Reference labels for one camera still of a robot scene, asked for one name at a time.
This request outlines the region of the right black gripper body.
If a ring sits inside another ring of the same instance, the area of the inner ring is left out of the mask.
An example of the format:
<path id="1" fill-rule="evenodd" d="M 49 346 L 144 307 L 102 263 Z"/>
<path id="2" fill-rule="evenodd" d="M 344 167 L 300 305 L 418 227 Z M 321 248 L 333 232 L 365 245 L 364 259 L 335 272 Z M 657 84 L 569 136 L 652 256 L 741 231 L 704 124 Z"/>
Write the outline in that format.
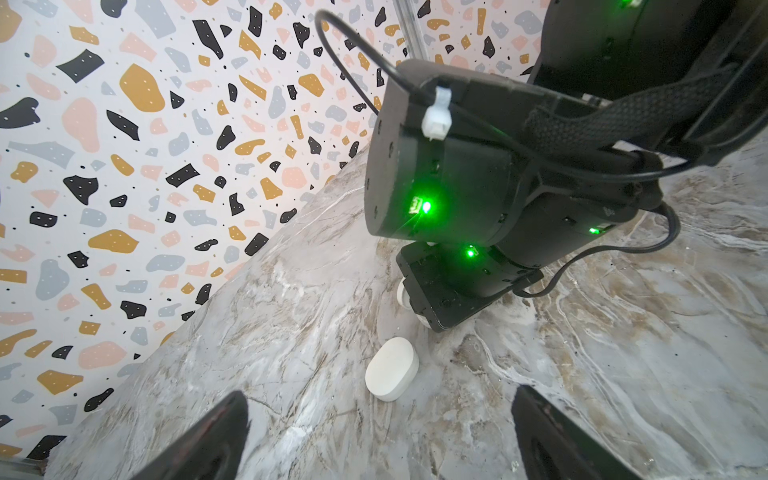
<path id="1" fill-rule="evenodd" d="M 516 290 L 543 278 L 538 268 L 512 261 L 495 247 L 413 242 L 396 263 L 416 313 L 435 332 L 452 329 Z"/>

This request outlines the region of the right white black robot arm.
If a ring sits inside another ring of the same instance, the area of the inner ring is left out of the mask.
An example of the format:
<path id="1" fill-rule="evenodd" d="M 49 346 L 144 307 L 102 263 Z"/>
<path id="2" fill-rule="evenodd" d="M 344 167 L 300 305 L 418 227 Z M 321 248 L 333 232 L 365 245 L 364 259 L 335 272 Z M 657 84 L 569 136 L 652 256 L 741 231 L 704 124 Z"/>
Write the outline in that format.
<path id="1" fill-rule="evenodd" d="M 763 1 L 554 1 L 526 82 L 386 60 L 364 184 L 375 236 L 401 239 L 399 301 L 436 332 L 506 294 L 537 298 L 646 211 L 681 223 L 662 178 L 714 166 L 767 125 Z"/>

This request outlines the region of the white earbud charging case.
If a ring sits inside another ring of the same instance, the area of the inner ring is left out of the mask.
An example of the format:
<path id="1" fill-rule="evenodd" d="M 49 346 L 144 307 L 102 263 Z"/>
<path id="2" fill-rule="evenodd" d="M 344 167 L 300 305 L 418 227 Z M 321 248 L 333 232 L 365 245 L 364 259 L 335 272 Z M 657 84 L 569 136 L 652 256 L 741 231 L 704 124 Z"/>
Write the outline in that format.
<path id="1" fill-rule="evenodd" d="M 420 361 L 409 340 L 393 337 L 372 357 L 365 372 L 368 391 L 384 402 L 393 402 L 403 395 L 414 380 Z"/>

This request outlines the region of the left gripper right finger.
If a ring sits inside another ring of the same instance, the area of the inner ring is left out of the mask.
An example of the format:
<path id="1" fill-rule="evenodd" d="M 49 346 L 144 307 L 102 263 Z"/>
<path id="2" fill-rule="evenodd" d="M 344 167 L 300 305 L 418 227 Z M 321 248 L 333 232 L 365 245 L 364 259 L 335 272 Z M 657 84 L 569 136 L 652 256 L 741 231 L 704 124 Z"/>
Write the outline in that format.
<path id="1" fill-rule="evenodd" d="M 517 389 L 511 414 L 529 479 L 640 480 L 533 387 Z"/>

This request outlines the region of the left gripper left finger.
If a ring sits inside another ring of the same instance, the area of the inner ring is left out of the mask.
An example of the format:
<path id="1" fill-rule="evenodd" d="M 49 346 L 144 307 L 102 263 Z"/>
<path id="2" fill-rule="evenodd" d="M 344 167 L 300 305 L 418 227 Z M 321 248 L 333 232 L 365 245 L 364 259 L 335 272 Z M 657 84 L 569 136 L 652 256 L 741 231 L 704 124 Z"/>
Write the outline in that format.
<path id="1" fill-rule="evenodd" d="M 249 427 L 246 397 L 233 391 L 133 479 L 235 479 Z"/>

